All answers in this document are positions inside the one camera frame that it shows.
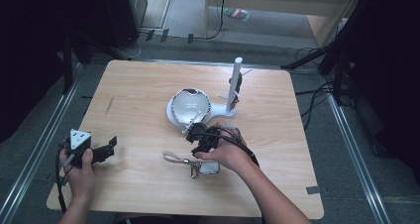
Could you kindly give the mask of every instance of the hand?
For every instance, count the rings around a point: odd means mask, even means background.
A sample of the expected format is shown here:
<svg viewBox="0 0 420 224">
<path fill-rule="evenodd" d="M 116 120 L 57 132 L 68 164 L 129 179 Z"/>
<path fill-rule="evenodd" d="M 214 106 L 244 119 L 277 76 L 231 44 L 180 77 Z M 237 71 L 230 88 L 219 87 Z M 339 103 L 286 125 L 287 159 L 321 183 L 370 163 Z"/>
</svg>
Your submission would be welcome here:
<svg viewBox="0 0 420 224">
<path fill-rule="evenodd" d="M 59 154 L 59 161 L 63 165 L 67 160 L 65 150 Z M 64 172 L 68 172 L 67 178 L 70 183 L 72 198 L 71 204 L 80 204 L 88 208 L 93 200 L 95 189 L 95 174 L 92 169 L 93 153 L 87 149 L 82 157 L 82 168 L 64 167 Z"/>
<path fill-rule="evenodd" d="M 226 122 L 223 119 L 219 119 L 214 126 L 221 127 L 223 124 L 226 124 Z M 238 135 L 236 130 L 231 130 L 231 133 Z M 231 135 L 225 131 L 221 131 L 220 135 L 231 137 Z M 245 143 L 244 138 L 241 139 L 242 143 L 246 146 L 247 144 Z M 251 158 L 243 150 L 224 139 L 219 139 L 219 145 L 214 151 L 209 153 L 197 152 L 194 154 L 194 157 L 204 161 L 218 162 L 225 168 L 235 172 L 238 172 L 240 168 L 245 167 L 245 165 L 253 164 Z"/>
</svg>

